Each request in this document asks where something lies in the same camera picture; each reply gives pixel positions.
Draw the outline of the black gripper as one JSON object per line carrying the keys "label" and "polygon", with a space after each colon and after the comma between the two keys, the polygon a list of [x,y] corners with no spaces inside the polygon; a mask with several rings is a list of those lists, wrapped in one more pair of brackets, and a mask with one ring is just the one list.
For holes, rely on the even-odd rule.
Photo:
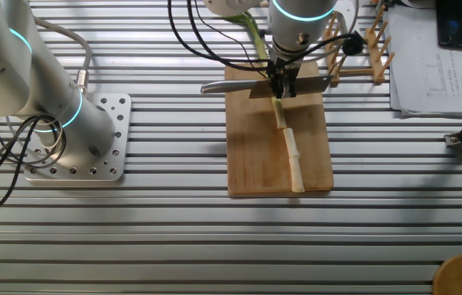
{"label": "black gripper", "polygon": [[274,96],[278,99],[294,98],[297,95],[296,79],[300,70],[300,63],[287,63],[281,57],[271,57],[267,71],[271,84],[273,85]]}

